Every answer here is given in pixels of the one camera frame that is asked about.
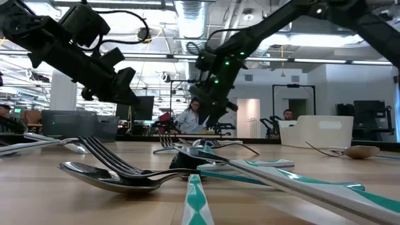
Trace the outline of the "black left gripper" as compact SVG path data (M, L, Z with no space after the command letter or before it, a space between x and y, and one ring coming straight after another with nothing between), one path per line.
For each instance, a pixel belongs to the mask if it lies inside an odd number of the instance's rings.
M69 76L74 82L84 85L84 99L97 96L109 102L129 106L140 100L130 88L136 73L131 67L119 70L109 82L109 70L125 60L118 47L100 55L94 51L88 56L77 46L64 40L65 35L54 35L44 29L35 29L26 35L27 54L33 67L45 62Z

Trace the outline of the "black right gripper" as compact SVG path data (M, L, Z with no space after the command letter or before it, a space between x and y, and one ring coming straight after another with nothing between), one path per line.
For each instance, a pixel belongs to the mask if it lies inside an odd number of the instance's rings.
M189 92L199 98L201 107L198 111L198 124L218 122L227 109L237 111L238 106L228 99L229 92L234 89L234 82L244 61L233 54L222 55L210 49L198 52L195 63L200 75Z

